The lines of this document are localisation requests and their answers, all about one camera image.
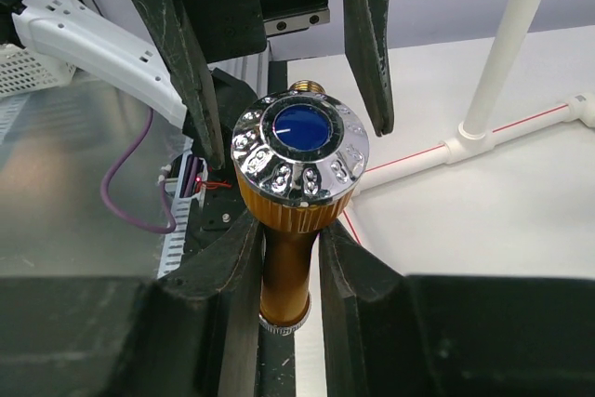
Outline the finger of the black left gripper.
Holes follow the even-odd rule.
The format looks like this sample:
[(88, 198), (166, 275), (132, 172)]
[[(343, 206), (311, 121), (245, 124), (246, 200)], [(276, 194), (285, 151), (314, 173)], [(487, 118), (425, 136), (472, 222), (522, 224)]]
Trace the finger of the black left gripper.
[(225, 166), (216, 91), (204, 53), (180, 0), (132, 0), (192, 118), (207, 162)]
[(345, 56), (377, 136), (393, 131), (388, 54), (390, 0), (343, 0)]

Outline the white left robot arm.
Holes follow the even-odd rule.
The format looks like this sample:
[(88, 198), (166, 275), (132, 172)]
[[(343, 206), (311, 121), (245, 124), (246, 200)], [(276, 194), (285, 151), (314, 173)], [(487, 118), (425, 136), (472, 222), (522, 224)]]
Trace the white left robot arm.
[(328, 0), (131, 0), (150, 40), (78, 0), (1, 0), (2, 31), (141, 100), (224, 163), (209, 65), (264, 51), (275, 35), (327, 22)]

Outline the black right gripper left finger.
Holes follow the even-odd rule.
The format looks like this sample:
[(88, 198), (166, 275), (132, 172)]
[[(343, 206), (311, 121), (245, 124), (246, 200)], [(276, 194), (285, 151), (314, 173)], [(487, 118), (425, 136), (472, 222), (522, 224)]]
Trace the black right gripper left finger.
[(250, 396), (262, 229), (240, 216), (158, 280), (1, 282), (5, 396)]

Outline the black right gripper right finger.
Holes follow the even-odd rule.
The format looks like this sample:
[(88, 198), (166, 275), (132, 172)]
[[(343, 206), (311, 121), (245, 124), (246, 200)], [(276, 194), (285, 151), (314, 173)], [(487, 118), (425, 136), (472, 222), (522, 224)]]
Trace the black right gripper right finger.
[(319, 239), (331, 396), (590, 396), (594, 283), (409, 275), (339, 223)]

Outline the yellow water faucet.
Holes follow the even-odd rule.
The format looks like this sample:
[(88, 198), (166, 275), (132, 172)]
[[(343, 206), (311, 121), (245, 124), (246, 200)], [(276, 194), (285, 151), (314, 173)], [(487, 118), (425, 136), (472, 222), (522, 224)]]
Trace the yellow water faucet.
[(237, 119), (231, 161), (264, 230), (259, 319), (273, 334), (307, 320), (313, 244), (346, 208), (368, 157), (357, 114), (313, 81), (258, 99)]

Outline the white PVC pipe frame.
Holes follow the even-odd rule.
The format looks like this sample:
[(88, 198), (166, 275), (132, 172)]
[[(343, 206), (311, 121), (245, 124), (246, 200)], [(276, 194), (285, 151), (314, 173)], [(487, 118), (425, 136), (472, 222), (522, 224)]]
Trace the white PVC pipe frame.
[(359, 195), (441, 165), (488, 153), (496, 146), (558, 123), (580, 121), (594, 127), (594, 95), (574, 95), (560, 104), (496, 129), (488, 127), (496, 102), (517, 59), (542, 0), (508, 0), (464, 120), (450, 139), (366, 170)]

